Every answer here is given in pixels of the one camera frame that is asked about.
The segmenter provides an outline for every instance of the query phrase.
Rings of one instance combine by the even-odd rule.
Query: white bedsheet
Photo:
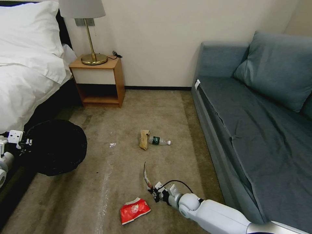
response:
[[[73,59],[74,53],[70,49],[64,55],[65,67],[68,68]],[[71,77],[69,69],[65,70],[66,78],[62,84]],[[0,133],[12,129],[23,130],[36,107],[52,96],[62,84],[20,64],[0,66]]]

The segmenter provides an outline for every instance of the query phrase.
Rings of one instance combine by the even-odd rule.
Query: sofa armrest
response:
[[[199,51],[195,79],[201,76],[233,77],[247,59],[247,43],[203,42]]]

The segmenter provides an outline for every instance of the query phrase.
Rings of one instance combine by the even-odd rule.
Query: sofa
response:
[[[312,233],[312,38],[203,42],[191,91],[226,205]]]

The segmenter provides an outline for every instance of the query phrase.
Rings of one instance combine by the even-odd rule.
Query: sofa cushion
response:
[[[312,38],[256,31],[234,76],[298,112],[312,90]]]
[[[198,79],[198,90],[214,109],[210,114],[228,132],[221,142],[230,139],[235,154],[229,151],[227,156],[250,182],[262,216],[312,233],[307,205],[312,194],[312,121],[236,79]]]

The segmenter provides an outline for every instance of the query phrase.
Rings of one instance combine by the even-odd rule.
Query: floor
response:
[[[224,202],[190,91],[127,90],[121,109],[76,107],[61,116],[84,129],[87,156],[73,172],[37,174],[2,234],[206,233],[155,203],[143,180],[146,162],[153,184],[179,179],[199,197]],[[141,129],[169,138],[171,145],[144,151],[138,146]],[[151,212],[122,226],[120,208],[136,197]]]

